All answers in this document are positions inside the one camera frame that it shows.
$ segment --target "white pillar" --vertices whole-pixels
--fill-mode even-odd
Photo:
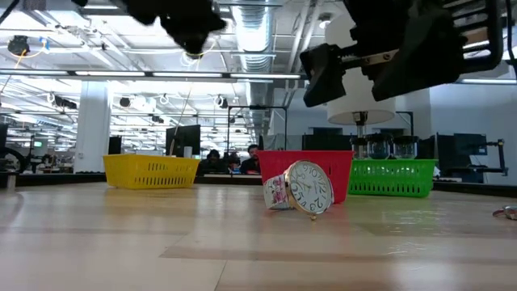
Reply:
[[[110,139],[111,101],[107,82],[82,82],[74,172],[104,172]]]

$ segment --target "table surface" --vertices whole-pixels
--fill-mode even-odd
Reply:
[[[510,290],[517,200],[351,196],[315,222],[262,187],[0,194],[2,290]]]

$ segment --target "computer monitor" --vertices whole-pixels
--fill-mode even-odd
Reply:
[[[200,154],[201,147],[201,125],[179,126],[166,130],[166,155],[170,155],[170,145],[174,139],[172,154],[176,157],[183,157],[183,148],[192,147],[192,154]]]
[[[455,133],[456,153],[464,155],[487,155],[485,134]]]
[[[350,135],[304,135],[302,150],[352,150]]]

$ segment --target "cable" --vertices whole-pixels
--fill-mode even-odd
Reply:
[[[19,56],[18,58],[18,61],[16,62],[16,65],[15,65],[15,70],[18,69],[18,66],[19,66],[19,63],[22,61],[23,59],[23,55],[25,54],[26,50],[24,49],[23,52],[22,52],[22,55]],[[3,84],[3,87],[2,87],[2,90],[0,91],[0,97],[2,96],[3,94],[3,91],[6,89],[6,86],[7,84],[9,84],[9,81],[11,80],[12,78],[12,74],[9,75],[9,78],[7,78],[7,81]]]
[[[2,13],[2,16],[0,16],[0,25],[2,25],[3,21],[6,20],[6,18],[16,8],[18,3],[19,3],[19,0],[13,0],[13,2],[11,2],[11,4],[7,7],[7,9]]]
[[[506,38],[506,46],[508,49],[508,55],[510,56],[510,63],[514,68],[515,78],[517,78],[517,63],[515,63],[515,56],[514,51],[512,48],[512,28],[513,23],[511,22],[511,0],[505,0],[506,3],[506,35],[508,36]]]
[[[195,67],[195,71],[197,71],[200,68],[201,59],[197,61],[197,66]],[[185,104],[183,105],[183,109],[181,110],[181,114],[179,115],[178,123],[176,124],[176,130],[174,131],[174,136],[176,137],[176,134],[178,133],[179,124],[181,123],[181,119],[183,118],[183,113],[185,112],[185,109],[187,108],[188,100],[191,98],[192,93],[192,87],[194,84],[191,82],[190,89],[188,90],[187,98],[185,99]],[[174,149],[174,138],[172,139],[172,142],[170,143],[170,155],[172,155]]]

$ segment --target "red basket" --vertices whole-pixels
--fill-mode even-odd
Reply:
[[[262,182],[282,174],[294,162],[307,160],[316,163],[329,176],[334,189],[334,203],[341,203],[347,198],[348,179],[354,152],[350,150],[261,150],[260,170]]]

